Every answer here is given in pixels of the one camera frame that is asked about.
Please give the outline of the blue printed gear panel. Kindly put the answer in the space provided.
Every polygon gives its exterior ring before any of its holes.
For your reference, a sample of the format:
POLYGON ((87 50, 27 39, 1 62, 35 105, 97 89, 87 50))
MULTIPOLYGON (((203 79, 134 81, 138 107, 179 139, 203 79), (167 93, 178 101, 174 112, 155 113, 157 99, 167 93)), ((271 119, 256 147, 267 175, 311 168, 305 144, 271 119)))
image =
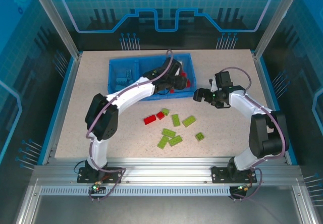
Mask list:
POLYGON ((52 0, 84 50, 254 49, 280 0, 52 0))

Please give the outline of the blue printed side panel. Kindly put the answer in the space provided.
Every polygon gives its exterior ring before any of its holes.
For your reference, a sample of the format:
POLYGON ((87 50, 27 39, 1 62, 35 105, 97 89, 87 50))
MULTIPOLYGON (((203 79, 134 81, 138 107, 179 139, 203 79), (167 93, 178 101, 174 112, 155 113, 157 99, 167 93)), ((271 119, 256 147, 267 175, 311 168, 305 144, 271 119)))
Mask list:
POLYGON ((323 179, 323 0, 293 0, 262 55, 286 116, 291 158, 323 179))
POLYGON ((61 81, 71 55, 39 0, 0 0, 0 166, 38 89, 61 81))

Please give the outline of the small connector board with LED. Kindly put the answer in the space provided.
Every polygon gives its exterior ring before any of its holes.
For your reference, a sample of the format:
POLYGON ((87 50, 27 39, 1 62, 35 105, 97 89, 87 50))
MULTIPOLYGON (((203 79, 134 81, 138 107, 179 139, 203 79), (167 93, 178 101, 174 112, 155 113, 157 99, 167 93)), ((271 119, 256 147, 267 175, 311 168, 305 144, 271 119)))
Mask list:
POLYGON ((240 193, 240 192, 246 193, 251 187, 252 187, 252 184, 250 184, 250 183, 249 184, 244 184, 244 185, 241 185, 241 186, 232 186, 232 187, 230 187, 230 193, 232 195, 240 193))
POLYGON ((101 193, 102 191, 105 190, 105 187, 102 187, 102 182, 101 181, 98 181, 98 182, 95 182, 89 189, 89 194, 90 195, 93 195, 93 194, 99 194, 101 193))

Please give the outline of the grey metal panel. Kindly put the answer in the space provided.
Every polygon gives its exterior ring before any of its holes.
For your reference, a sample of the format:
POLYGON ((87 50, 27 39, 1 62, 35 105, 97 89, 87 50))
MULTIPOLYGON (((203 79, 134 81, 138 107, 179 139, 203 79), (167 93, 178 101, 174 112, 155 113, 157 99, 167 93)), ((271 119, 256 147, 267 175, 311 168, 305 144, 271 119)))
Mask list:
POLYGON ((44 196, 33 224, 301 224, 293 201, 279 195, 234 202, 228 197, 44 196))

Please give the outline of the aluminium side rail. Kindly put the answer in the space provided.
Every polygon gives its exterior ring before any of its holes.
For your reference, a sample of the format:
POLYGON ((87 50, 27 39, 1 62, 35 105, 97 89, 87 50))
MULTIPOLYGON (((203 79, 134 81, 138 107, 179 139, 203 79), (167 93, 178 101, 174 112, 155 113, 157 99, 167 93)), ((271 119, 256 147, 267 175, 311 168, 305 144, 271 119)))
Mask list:
POLYGON ((59 142, 81 57, 82 55, 78 59, 71 58, 69 62, 38 159, 38 165, 48 163, 52 148, 56 148, 59 142))
MULTIPOLYGON (((265 96, 265 100, 268 108, 274 110, 281 110, 278 104, 277 97, 274 93, 274 88, 272 86, 272 81, 270 79, 267 67, 262 57, 260 59, 256 58, 255 51, 251 50, 251 54, 254 60, 254 64, 258 73, 258 77, 262 86, 262 90, 265 96)), ((285 153, 286 162, 289 165, 298 165, 293 146, 288 138, 289 149, 285 153)))

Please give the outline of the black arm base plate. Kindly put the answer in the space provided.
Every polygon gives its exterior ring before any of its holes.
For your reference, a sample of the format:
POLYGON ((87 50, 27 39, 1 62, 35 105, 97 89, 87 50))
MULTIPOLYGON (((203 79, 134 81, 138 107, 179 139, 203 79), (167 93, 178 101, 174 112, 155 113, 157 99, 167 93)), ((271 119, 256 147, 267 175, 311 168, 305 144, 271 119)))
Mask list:
POLYGON ((116 183, 118 178, 121 176, 121 169, 117 167, 108 168, 109 171, 114 173, 105 173, 99 170, 88 169, 86 167, 79 168, 77 183, 82 184, 94 184, 95 182, 101 181, 102 183, 116 183))
POLYGON ((231 167, 211 168, 213 184, 248 184, 257 183, 257 177, 251 170, 238 171, 231 167))

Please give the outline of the aluminium frame rail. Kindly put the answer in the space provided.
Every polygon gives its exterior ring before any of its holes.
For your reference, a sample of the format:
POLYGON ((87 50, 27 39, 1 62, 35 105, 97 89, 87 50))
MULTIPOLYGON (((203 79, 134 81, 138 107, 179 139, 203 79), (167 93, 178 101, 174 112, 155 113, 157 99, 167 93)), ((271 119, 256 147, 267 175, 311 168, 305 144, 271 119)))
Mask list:
MULTIPOLYGON (((264 186, 303 185, 300 166, 288 165, 284 158, 268 160, 258 165, 264 186)), ((77 158, 54 159, 47 165, 34 168, 31 185, 74 186, 77 175, 73 171, 77 158)), ((210 186, 211 167, 226 167, 227 157, 204 158, 109 158, 109 167, 124 167, 122 185, 131 186, 210 186)))

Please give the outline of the aluminium frame post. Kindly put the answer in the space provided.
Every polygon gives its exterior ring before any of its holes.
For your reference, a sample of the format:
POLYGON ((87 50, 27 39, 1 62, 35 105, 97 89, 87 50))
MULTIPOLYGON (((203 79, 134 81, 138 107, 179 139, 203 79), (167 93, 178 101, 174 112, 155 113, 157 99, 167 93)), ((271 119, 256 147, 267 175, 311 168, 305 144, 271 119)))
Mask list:
POLYGON ((265 49, 267 48, 270 40, 274 36, 283 18, 286 16, 288 9, 290 8, 293 0, 281 0, 278 5, 269 25, 267 26, 262 38, 259 41, 258 46, 254 51, 254 57, 256 60, 260 59, 265 49))
POLYGON ((73 59, 78 60, 80 56, 79 51, 52 0, 39 0, 39 2, 41 3, 70 55, 73 57, 73 59))

